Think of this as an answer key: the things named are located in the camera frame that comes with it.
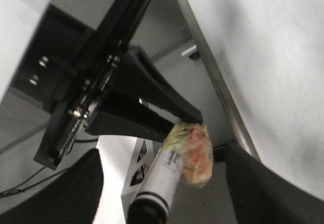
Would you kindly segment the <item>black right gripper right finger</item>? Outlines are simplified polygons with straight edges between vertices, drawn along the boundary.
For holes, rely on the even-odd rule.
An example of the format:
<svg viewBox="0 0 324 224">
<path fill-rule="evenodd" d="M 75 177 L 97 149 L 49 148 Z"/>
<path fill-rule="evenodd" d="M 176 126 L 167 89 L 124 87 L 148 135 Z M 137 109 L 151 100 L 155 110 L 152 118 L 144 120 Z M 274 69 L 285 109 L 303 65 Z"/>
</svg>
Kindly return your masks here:
<svg viewBox="0 0 324 224">
<path fill-rule="evenodd" d="M 166 110 L 183 122 L 203 122 L 201 112 L 164 79 L 140 47 L 131 47 L 121 56 L 111 85 L 117 91 Z"/>
</svg>

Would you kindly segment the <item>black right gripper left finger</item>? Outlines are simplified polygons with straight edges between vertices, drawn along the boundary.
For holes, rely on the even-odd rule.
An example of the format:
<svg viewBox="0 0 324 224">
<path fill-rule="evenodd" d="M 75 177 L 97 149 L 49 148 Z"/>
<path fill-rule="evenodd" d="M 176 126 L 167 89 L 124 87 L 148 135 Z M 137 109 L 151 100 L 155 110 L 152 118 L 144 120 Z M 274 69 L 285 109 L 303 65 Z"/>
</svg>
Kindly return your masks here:
<svg viewBox="0 0 324 224">
<path fill-rule="evenodd" d="M 94 136 L 132 136 L 163 142 L 174 124 L 142 105 L 138 98 L 111 91 L 87 121 L 86 133 Z"/>
</svg>

